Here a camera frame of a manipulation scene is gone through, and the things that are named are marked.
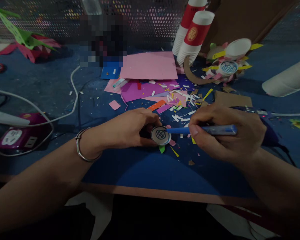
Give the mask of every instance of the brown cardboard box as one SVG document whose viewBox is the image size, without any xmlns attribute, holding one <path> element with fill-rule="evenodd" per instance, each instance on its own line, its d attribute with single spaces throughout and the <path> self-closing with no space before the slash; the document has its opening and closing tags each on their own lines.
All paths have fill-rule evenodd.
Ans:
<svg viewBox="0 0 300 240">
<path fill-rule="evenodd" d="M 210 43 L 222 45 L 239 38 L 258 43 L 284 17 L 298 0 L 211 0 L 208 11 L 215 13 L 201 51 Z"/>
</svg>

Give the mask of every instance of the metal mesh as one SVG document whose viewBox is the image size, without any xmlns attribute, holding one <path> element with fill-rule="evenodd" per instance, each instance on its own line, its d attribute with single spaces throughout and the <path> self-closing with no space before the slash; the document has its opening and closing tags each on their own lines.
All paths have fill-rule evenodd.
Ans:
<svg viewBox="0 0 300 240">
<path fill-rule="evenodd" d="M 300 3 L 277 23 L 264 42 L 300 44 Z"/>
<path fill-rule="evenodd" d="M 128 44 L 164 46 L 174 41 L 187 0 L 101 0 L 104 15 L 125 15 Z"/>
<path fill-rule="evenodd" d="M 24 30 L 38 32 L 58 41 L 74 42 L 79 36 L 80 0 L 0 0 L 0 8 L 17 13 L 21 19 L 9 17 Z M 0 19 L 0 42 L 13 41 L 14 36 Z"/>
</svg>

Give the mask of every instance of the red and white paper cup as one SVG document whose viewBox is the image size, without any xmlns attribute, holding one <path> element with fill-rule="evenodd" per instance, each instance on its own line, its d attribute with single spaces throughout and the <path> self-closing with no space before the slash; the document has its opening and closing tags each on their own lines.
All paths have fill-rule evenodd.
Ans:
<svg viewBox="0 0 300 240">
<path fill-rule="evenodd" d="M 188 32 L 188 28 L 192 23 L 193 16 L 198 11 L 203 11 L 206 7 L 207 0 L 189 0 L 186 10 L 183 14 L 183 18 L 179 29 L 176 34 L 176 39 L 173 43 L 172 52 L 173 55 L 177 56 L 180 50 L 180 47 L 183 43 L 184 37 Z"/>
<path fill-rule="evenodd" d="M 214 13 L 209 11 L 198 11 L 194 14 L 192 23 L 189 26 L 177 56 L 177 62 L 180 66 L 183 66 L 183 61 L 186 56 L 190 56 L 190 66 L 193 64 L 207 36 L 213 19 Z"/>
</svg>

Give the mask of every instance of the table edge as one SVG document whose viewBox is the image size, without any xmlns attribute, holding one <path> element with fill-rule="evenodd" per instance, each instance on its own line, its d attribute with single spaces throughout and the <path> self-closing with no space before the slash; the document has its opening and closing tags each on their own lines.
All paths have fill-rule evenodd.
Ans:
<svg viewBox="0 0 300 240">
<path fill-rule="evenodd" d="M 1 175 L 0 182 L 9 182 L 14 175 Z M 122 194 L 139 197 L 162 198 L 179 201 L 201 202 L 220 205 L 231 205 L 240 207 L 256 207 L 264 208 L 259 199 L 256 198 L 240 198 L 230 196 L 218 196 L 203 193 L 178 192 L 170 190 L 126 187 L 106 184 L 84 183 L 81 182 L 80 190 L 87 192 L 102 192 L 110 194 Z"/>
</svg>

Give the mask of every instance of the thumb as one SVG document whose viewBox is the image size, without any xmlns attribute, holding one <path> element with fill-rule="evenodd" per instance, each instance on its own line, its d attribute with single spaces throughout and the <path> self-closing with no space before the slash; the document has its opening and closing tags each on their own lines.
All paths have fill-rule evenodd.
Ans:
<svg viewBox="0 0 300 240">
<path fill-rule="evenodd" d="M 149 138 L 140 138 L 140 146 L 142 147 L 157 147 L 158 144 Z"/>
<path fill-rule="evenodd" d="M 189 130 L 198 147 L 211 157 L 221 159 L 226 156 L 227 149 L 200 126 L 191 124 L 189 125 Z"/>
</svg>

